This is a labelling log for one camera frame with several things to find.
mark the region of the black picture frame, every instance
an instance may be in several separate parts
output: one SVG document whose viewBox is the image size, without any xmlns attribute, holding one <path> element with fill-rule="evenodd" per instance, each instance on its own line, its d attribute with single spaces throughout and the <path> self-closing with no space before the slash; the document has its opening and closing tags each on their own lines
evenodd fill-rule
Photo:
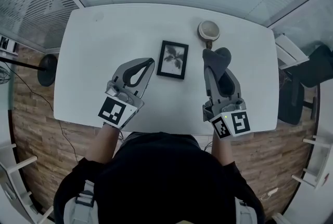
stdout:
<svg viewBox="0 0 333 224">
<path fill-rule="evenodd" d="M 182 71 L 181 74 L 173 74 L 173 73 L 165 73 L 162 72 L 162 64 L 164 62 L 163 57 L 164 57 L 164 52 L 165 52 L 165 47 L 166 45 L 169 46 L 175 46 L 175 47 L 182 47 L 184 48 L 184 57 L 183 57 L 183 62 L 182 62 Z M 170 42 L 170 41 L 163 41 L 162 42 L 162 47 L 161 47 L 161 53 L 160 53 L 160 58 L 158 61 L 158 67 L 157 67 L 157 75 L 161 76 L 166 76 L 166 77 L 172 77 L 172 78 L 177 78 L 177 79 L 184 79 L 185 77 L 185 70 L 186 70 L 186 62 L 187 62 L 187 54 L 188 54 L 188 45 L 185 44 L 180 44 L 176 42 Z"/>
</svg>

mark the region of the wrist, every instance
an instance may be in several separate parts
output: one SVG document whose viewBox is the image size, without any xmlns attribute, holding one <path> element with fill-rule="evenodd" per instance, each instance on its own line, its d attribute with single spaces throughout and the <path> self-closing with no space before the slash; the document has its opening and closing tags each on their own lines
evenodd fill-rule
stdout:
<svg viewBox="0 0 333 224">
<path fill-rule="evenodd" d="M 231 142 L 230 136 L 220 139 L 220 137 L 217 135 L 217 133 L 215 131 L 213 133 L 213 138 L 216 138 L 220 142 Z"/>
<path fill-rule="evenodd" d="M 103 126 L 102 126 L 102 129 L 105 130 L 105 131 L 108 131 L 112 134 L 119 134 L 120 133 L 120 130 L 106 122 L 103 122 Z"/>
</svg>

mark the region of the white table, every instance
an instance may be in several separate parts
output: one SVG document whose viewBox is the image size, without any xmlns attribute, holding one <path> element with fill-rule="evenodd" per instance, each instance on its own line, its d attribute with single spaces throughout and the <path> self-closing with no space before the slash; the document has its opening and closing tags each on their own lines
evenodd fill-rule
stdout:
<svg viewBox="0 0 333 224">
<path fill-rule="evenodd" d="M 97 114 L 106 83 L 117 67 L 152 57 L 156 65 L 144 93 L 145 106 L 124 131 L 211 135 L 203 122 L 208 100 L 203 78 L 204 43 L 198 24 L 212 20 L 221 31 L 213 50 L 227 47 L 230 70 L 238 78 L 253 131 L 276 127 L 278 64 L 273 32 L 214 11 L 162 4 L 113 4 L 74 10 L 62 40 L 54 94 L 54 117 L 101 126 Z M 189 45 L 184 80 L 157 76 L 163 40 Z"/>
</svg>

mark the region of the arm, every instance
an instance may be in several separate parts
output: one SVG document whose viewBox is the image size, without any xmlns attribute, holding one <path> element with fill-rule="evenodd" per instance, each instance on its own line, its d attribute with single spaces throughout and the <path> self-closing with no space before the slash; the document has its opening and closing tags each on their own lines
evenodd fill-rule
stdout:
<svg viewBox="0 0 333 224">
<path fill-rule="evenodd" d="M 232 163 L 234 161 L 234 158 L 230 140 L 220 140 L 217 134 L 214 132 L 212 155 L 222 164 L 222 166 L 226 166 Z"/>
<path fill-rule="evenodd" d="M 86 152 L 85 158 L 102 164 L 110 162 L 116 149 L 119 132 L 117 128 L 104 124 Z"/>
</svg>

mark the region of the cup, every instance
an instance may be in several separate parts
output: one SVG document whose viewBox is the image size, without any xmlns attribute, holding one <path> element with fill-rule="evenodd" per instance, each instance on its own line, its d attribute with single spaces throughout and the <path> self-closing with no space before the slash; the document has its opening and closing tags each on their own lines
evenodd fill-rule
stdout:
<svg viewBox="0 0 333 224">
<path fill-rule="evenodd" d="M 203 21 L 199 23 L 198 34 L 201 40 L 206 43 L 206 48 L 212 49 L 213 41 L 220 36 L 220 29 L 217 24 L 212 21 Z"/>
</svg>

